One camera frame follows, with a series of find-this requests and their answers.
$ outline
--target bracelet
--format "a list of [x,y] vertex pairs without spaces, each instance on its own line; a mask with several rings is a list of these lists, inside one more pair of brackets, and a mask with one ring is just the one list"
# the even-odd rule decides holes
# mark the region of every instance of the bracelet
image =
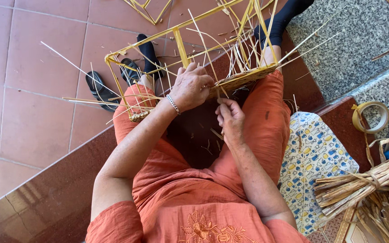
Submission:
[[170,95],[166,95],[166,97],[168,98],[168,100],[170,101],[170,103],[172,104],[173,108],[175,108],[176,112],[181,115],[181,113],[179,112],[179,109],[178,107],[176,107],[175,103],[173,102],[172,98],[170,97]]

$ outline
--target hand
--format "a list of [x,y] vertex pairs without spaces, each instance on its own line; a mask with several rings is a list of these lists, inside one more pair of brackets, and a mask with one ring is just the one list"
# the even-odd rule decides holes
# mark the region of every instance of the hand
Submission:
[[187,69],[180,67],[170,97],[180,112],[195,108],[205,102],[214,80],[204,67],[190,63]]
[[219,98],[221,105],[217,107],[216,114],[220,127],[224,130],[224,141],[229,146],[238,146],[245,143],[242,130],[246,115],[235,100]]

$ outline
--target speckled granite step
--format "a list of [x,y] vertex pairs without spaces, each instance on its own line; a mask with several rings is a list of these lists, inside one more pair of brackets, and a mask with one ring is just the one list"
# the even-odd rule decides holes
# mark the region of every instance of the speckled granite step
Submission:
[[295,45],[303,41],[330,16],[343,7],[318,37],[299,47],[303,53],[337,32],[326,45],[303,56],[325,100],[338,97],[389,69],[389,55],[375,62],[370,59],[389,49],[389,4],[385,0],[316,0],[303,14],[295,17],[287,31]]
[[[369,101],[379,101],[384,103],[389,109],[389,69],[362,85],[360,88],[350,92],[349,95],[354,96],[358,104]],[[367,110],[367,112],[365,110],[363,114],[370,127],[376,126],[380,120],[380,113],[375,108]],[[385,129],[375,134],[375,137],[389,137],[389,122]]]

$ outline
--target black sock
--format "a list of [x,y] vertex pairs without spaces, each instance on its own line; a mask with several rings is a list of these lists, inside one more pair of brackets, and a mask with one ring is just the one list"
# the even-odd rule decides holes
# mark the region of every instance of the black sock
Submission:
[[[289,24],[290,20],[300,13],[304,12],[310,5],[312,5],[314,0],[289,0],[284,4],[283,8],[274,15],[273,25],[271,26],[270,41],[272,45],[281,46],[283,32],[286,29],[286,26]],[[270,24],[270,19],[265,20],[265,26],[268,29]],[[266,35],[262,28],[258,25],[255,28],[255,38],[259,40],[259,29],[261,30],[260,42],[261,49],[264,48],[266,44]]]
[[[138,38],[138,41],[142,41],[142,40],[145,40],[147,38],[146,35],[144,34],[139,34],[137,36]],[[159,59],[157,59],[156,57],[156,53],[154,52],[154,46],[153,46],[153,43],[151,41],[147,42],[147,43],[144,43],[144,44],[141,44],[139,46],[139,50],[140,52],[145,55],[148,59],[150,59],[151,61],[153,61],[155,64],[157,64],[158,66],[160,66],[160,62],[159,62]],[[145,68],[143,69],[143,71],[145,73],[149,73],[151,71],[154,71],[157,69],[157,66],[150,63],[147,59],[145,59]],[[150,74],[151,77],[154,77],[154,80],[157,80],[160,77],[163,77],[163,74],[161,71],[157,71],[155,73],[152,73]]]

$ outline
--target yellow tape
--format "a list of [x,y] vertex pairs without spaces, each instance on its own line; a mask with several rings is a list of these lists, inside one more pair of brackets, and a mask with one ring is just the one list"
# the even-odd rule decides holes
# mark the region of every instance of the yellow tape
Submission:
[[[379,111],[381,113],[381,120],[379,121],[379,123],[374,128],[366,130],[366,133],[373,134],[373,133],[376,133],[376,132],[384,129],[384,127],[388,124],[389,110],[386,107],[386,105],[384,105],[381,102],[377,102],[377,101],[374,101],[374,102],[364,102],[361,105],[359,105],[357,107],[357,109],[362,114],[364,109],[368,108],[370,106],[377,106],[377,107],[379,107]],[[352,123],[354,124],[354,127],[357,130],[359,130],[361,132],[364,132],[364,127],[363,127],[363,125],[361,125],[360,119],[358,117],[357,109],[354,110],[354,114],[352,115]]]

